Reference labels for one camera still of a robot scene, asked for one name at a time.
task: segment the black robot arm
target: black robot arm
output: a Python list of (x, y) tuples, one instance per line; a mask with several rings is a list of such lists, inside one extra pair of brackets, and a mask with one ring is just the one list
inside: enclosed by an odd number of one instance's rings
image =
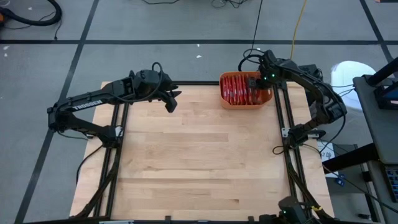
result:
[(256, 80), (258, 88), (270, 88), (272, 85), (292, 80), (313, 95), (317, 114), (305, 124), (290, 127), (289, 135), (286, 139), (290, 147), (299, 146), (308, 140), (308, 132), (317, 126), (333, 123), (347, 113), (343, 100), (332, 90), (329, 84), (302, 71), (290, 59), (276, 58), (271, 50), (267, 50), (264, 55), (246, 57), (239, 64), (239, 70), (241, 70), (242, 63), (250, 57), (257, 57), (260, 62), (261, 79)]
[(118, 130), (115, 127), (98, 126), (77, 118), (73, 112), (105, 103), (120, 105), (162, 100), (166, 103), (167, 111), (172, 113), (177, 106), (175, 97), (181, 93), (173, 91), (177, 88), (178, 86), (174, 85), (170, 77), (163, 72), (162, 67), (160, 72), (154, 71), (153, 66), (152, 70), (141, 70), (136, 75), (130, 71), (127, 78), (111, 82), (100, 90), (56, 102), (53, 107), (47, 109), (49, 128), (61, 133), (68, 129), (79, 131), (85, 135), (98, 137), (104, 147), (115, 147), (118, 144)]

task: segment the orange basket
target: orange basket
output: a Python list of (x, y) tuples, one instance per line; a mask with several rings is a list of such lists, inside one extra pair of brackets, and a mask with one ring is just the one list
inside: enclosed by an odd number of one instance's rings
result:
[[(225, 72), (220, 76), (220, 83), (222, 78), (224, 77), (233, 77), (236, 75), (248, 75), (251, 78), (260, 78), (259, 72)], [(265, 103), (267, 103), (272, 98), (272, 91), (270, 90), (260, 90), (261, 92), (261, 101), (260, 105), (231, 105), (229, 102), (223, 99), (223, 87), (220, 84), (220, 101), (221, 105), (225, 109), (238, 109), (238, 110), (253, 110), (262, 108)]]

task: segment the wooden table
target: wooden table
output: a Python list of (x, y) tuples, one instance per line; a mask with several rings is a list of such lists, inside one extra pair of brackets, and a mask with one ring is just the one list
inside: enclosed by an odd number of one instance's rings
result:
[[(308, 121), (303, 88), (295, 83), (288, 87), (295, 123)], [(275, 99), (260, 110), (224, 110), (218, 86), (179, 89), (174, 113), (163, 102), (131, 106), (112, 219), (164, 220), (171, 215), (173, 220), (246, 221), (248, 216), (257, 220), (277, 214), (289, 184), (283, 154), (272, 153), (282, 145)], [(112, 112), (111, 105), (97, 106), (93, 122), (109, 124)], [(315, 140), (306, 143), (317, 146)], [(98, 139), (90, 140), (85, 156), (99, 145)], [(303, 146), (301, 155), (309, 191), (333, 216), (319, 154)], [(104, 150), (82, 167), (71, 215), (98, 188), (103, 157)]]

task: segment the red snack package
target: red snack package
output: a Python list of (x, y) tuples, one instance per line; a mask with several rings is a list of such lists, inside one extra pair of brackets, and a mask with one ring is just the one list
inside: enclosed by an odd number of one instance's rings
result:
[(242, 88), (243, 88), (243, 98), (246, 105), (249, 105), (248, 100), (248, 85), (246, 84), (246, 78), (242, 75)]
[(229, 103), (231, 105), (235, 105), (235, 101), (234, 101), (234, 88), (232, 86), (232, 78), (228, 77), (228, 81), (229, 81)]
[(221, 91), (222, 92), (221, 94), (223, 95), (223, 99), (226, 100), (226, 85), (225, 85), (225, 79), (224, 78), (221, 79), (220, 86), (223, 87), (223, 90)]
[(238, 101), (237, 105), (242, 105), (242, 101), (241, 101), (241, 91), (239, 89), (239, 79), (238, 76), (234, 76), (235, 79), (235, 84), (236, 84), (236, 99)]
[(235, 77), (232, 77), (232, 88), (234, 92), (234, 105), (238, 104), (238, 91), (236, 90), (236, 81)]
[[(246, 83), (249, 83), (249, 75), (246, 74)], [(254, 105), (253, 104), (253, 99), (252, 99), (252, 90), (251, 88), (249, 88), (249, 86), (247, 86), (248, 89), (248, 100), (249, 100), (249, 104), (250, 105)]]
[(240, 97), (241, 97), (241, 104), (246, 105), (246, 101), (244, 100), (243, 96), (243, 80), (242, 80), (242, 75), (238, 75), (239, 79), (239, 92), (240, 92)]
[(229, 81), (227, 77), (224, 77), (225, 88), (226, 88), (226, 98), (225, 101), (229, 103)]

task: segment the metal stand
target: metal stand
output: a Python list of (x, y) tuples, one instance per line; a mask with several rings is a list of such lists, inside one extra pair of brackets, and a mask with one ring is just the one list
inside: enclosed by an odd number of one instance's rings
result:
[[(355, 166), (365, 163), (367, 161), (378, 159), (379, 156), (377, 154), (374, 143), (371, 143), (354, 151), (347, 152), (346, 154), (343, 154), (341, 156), (329, 159), (328, 161), (322, 162), (322, 164), (330, 169), (330, 171), (334, 172), (350, 166)], [(323, 171), (325, 172), (325, 174), (330, 173), (326, 169), (324, 169)]]

